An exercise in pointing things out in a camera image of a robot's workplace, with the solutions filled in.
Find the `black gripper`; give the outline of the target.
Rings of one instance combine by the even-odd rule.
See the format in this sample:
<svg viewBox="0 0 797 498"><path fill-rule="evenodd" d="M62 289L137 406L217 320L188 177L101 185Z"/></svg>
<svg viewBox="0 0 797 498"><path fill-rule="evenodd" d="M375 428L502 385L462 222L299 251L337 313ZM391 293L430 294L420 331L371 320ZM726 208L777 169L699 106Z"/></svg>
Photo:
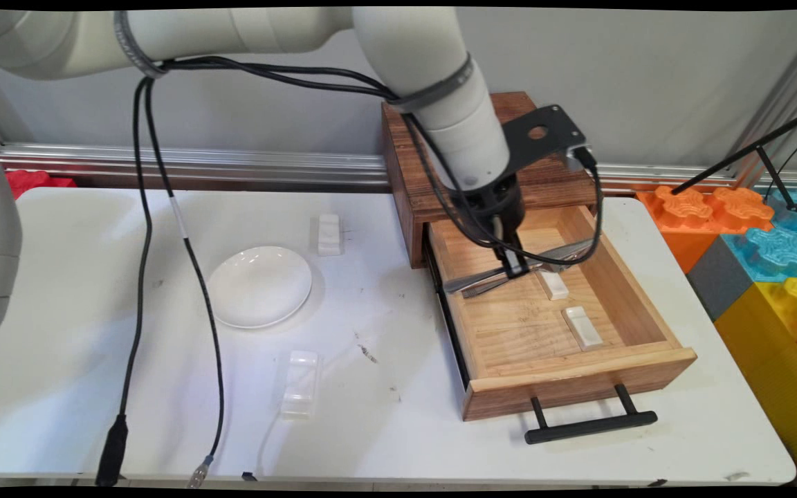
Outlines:
<svg viewBox="0 0 797 498"><path fill-rule="evenodd" d="M464 223L482 241L494 241L494 252L506 277L515 279L529 273L529 264L522 251L517 230L525 207L522 190L515 173L501 174L494 182L464 192L468 207Z"/></svg>

